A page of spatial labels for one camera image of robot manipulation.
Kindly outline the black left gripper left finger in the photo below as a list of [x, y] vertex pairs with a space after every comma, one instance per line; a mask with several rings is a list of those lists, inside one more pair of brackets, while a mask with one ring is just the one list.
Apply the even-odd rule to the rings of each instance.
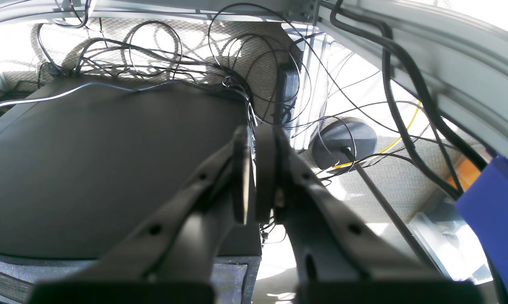
[[37, 284], [30, 304], [217, 304], [216, 254], [249, 207], [249, 133], [204, 161], [192, 177], [124, 241], [90, 267]]

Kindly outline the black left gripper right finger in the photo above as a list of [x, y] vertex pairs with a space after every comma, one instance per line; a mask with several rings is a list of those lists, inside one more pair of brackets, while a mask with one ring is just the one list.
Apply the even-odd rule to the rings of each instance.
[[455, 282], [378, 237], [322, 185], [283, 131], [254, 130], [256, 219], [274, 211], [296, 260], [295, 304], [482, 304], [473, 283]]

